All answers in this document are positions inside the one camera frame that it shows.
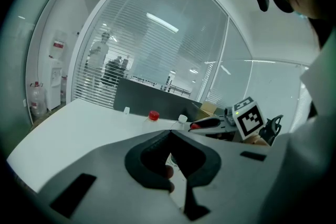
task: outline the black panel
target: black panel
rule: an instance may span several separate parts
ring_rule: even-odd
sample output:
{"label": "black panel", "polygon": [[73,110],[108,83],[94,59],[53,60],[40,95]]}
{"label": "black panel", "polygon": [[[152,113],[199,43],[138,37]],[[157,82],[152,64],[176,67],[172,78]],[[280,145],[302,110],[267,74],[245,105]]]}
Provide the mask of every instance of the black panel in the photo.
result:
{"label": "black panel", "polygon": [[210,210],[207,209],[205,206],[197,204],[193,190],[187,183],[184,205],[184,213],[186,214],[186,216],[192,221],[206,215],[209,212]]}
{"label": "black panel", "polygon": [[119,80],[115,94],[113,108],[124,111],[128,106],[130,113],[136,115],[148,116],[151,110],[156,110],[161,119],[177,120],[182,114],[193,122],[202,112],[201,103],[127,79]]}
{"label": "black panel", "polygon": [[61,215],[70,218],[95,180],[95,176],[81,174],[50,204],[50,207]]}
{"label": "black panel", "polygon": [[258,154],[258,153],[253,153],[253,152],[249,152],[249,151],[244,151],[240,154],[243,157],[247,157],[250,159],[255,159],[256,161],[261,161],[263,162],[264,159],[266,158],[266,155],[264,154]]}

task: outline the window blinds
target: window blinds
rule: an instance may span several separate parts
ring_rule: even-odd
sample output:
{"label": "window blinds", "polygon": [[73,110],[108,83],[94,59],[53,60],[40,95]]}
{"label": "window blinds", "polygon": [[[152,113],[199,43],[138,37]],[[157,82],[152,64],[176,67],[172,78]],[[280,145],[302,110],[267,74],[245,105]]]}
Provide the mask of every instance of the window blinds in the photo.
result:
{"label": "window blinds", "polygon": [[[204,62],[218,61],[226,24],[213,0],[107,0],[81,45],[72,99],[113,108],[120,78],[166,91],[170,83],[170,93],[188,98],[207,81]],[[104,36],[107,53],[92,61]]]}
{"label": "window blinds", "polygon": [[209,82],[211,72],[214,71],[213,67],[214,67],[214,63],[213,62],[208,63],[208,68],[206,69],[206,74],[205,74],[205,77],[204,77],[204,79],[202,81],[201,90],[199,91],[199,94],[198,94],[198,97],[197,97],[197,100],[196,100],[197,102],[201,101],[202,95],[203,95],[203,93],[205,91],[205,88],[206,88],[208,82]]}
{"label": "window blinds", "polygon": [[306,88],[306,86],[301,83],[300,87],[300,97],[298,100],[297,110],[294,115],[292,126],[289,132],[293,133],[299,126],[304,124],[308,118],[311,106],[311,96]]}

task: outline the glass partition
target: glass partition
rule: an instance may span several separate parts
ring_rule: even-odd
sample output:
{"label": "glass partition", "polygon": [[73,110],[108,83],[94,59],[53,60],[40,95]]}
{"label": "glass partition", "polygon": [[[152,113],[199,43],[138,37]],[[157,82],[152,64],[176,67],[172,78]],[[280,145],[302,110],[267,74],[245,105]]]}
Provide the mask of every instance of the glass partition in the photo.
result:
{"label": "glass partition", "polygon": [[196,100],[227,18],[214,0],[107,0],[81,44],[72,100],[113,108],[120,78]]}
{"label": "glass partition", "polygon": [[252,67],[252,56],[244,39],[230,20],[223,57],[206,101],[220,108],[244,98]]}

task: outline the railing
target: railing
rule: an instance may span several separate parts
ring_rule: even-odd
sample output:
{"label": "railing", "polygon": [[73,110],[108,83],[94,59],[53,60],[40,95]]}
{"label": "railing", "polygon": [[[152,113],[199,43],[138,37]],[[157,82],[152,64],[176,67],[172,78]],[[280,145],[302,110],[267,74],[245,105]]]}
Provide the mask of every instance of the railing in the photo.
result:
{"label": "railing", "polygon": [[[138,78],[138,77],[135,77],[135,76],[132,76],[130,78],[130,80],[133,80],[133,81],[136,81],[136,82],[142,83],[142,84],[147,84],[148,86],[152,86],[152,87],[155,87],[157,85],[157,83],[155,83],[155,82],[145,80],[145,79],[141,79],[141,78]],[[162,85],[161,88],[158,89],[158,90],[165,91],[165,92],[175,94],[175,95],[179,95],[179,96],[186,97],[186,98],[189,98],[189,96],[191,94],[190,91],[184,90],[183,88],[177,87],[175,85],[167,84],[167,83],[165,85]]]}

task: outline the ceiling light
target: ceiling light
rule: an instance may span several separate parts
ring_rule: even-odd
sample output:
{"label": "ceiling light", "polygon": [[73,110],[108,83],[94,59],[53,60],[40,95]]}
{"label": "ceiling light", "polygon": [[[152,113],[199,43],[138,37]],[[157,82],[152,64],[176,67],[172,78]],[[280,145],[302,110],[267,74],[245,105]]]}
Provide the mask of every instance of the ceiling light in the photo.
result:
{"label": "ceiling light", "polygon": [[194,74],[197,74],[197,73],[198,73],[198,71],[196,71],[194,68],[190,69],[189,71],[190,71],[191,73],[194,73]]}
{"label": "ceiling light", "polygon": [[261,61],[261,60],[244,60],[245,62],[270,62],[270,63],[275,63],[273,61]]}
{"label": "ceiling light", "polygon": [[165,22],[164,20],[162,20],[160,18],[157,18],[153,14],[147,13],[147,18],[149,18],[149,19],[151,19],[151,20],[153,20],[153,21],[155,21],[155,22],[157,22],[157,23],[159,23],[159,24],[167,27],[168,29],[170,29],[171,31],[173,31],[175,33],[178,31],[178,29],[176,27],[172,26],[171,24]]}
{"label": "ceiling light", "polygon": [[220,66],[226,73],[228,73],[229,75],[231,75],[231,73],[229,72],[229,70],[227,70],[225,67]]}

